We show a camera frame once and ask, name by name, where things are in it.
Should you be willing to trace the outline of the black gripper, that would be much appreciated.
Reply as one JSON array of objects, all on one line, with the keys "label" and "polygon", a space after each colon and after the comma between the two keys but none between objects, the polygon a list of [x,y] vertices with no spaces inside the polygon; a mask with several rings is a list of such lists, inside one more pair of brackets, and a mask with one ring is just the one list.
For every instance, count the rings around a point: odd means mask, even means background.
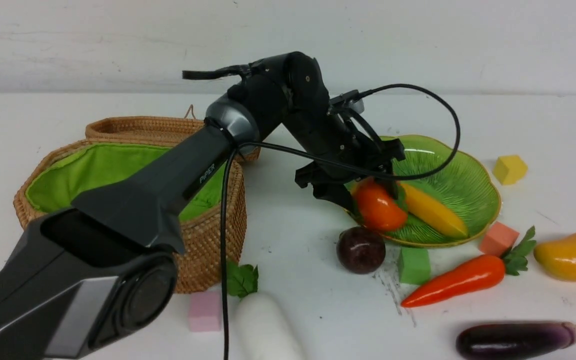
[{"label": "black gripper", "polygon": [[[352,116],[366,127],[362,133]],[[316,199],[338,205],[350,214],[355,213],[355,201],[345,183],[361,179],[356,170],[334,166],[346,164],[377,173],[390,173],[393,160],[406,158],[402,141],[381,140],[359,113],[345,100],[314,101],[288,105],[282,109],[282,124],[309,155],[311,163],[295,171],[295,183],[301,188],[312,185]],[[374,177],[375,184],[384,189],[395,203],[400,202],[399,184],[393,175]]]}]

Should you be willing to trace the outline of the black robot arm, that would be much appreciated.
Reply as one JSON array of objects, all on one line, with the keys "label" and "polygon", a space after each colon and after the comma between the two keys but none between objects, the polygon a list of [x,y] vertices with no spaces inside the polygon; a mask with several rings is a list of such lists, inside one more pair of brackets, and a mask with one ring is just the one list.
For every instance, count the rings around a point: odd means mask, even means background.
[{"label": "black robot arm", "polygon": [[0,360],[80,359],[132,335],[166,308],[182,255],[179,215],[222,164],[284,125],[315,157],[295,173],[317,199],[348,210],[345,184],[390,174],[399,140],[352,125],[358,91],[331,99],[318,62],[301,52],[186,80],[241,77],[206,110],[204,126],[125,180],[78,194],[28,223],[0,271]]}]

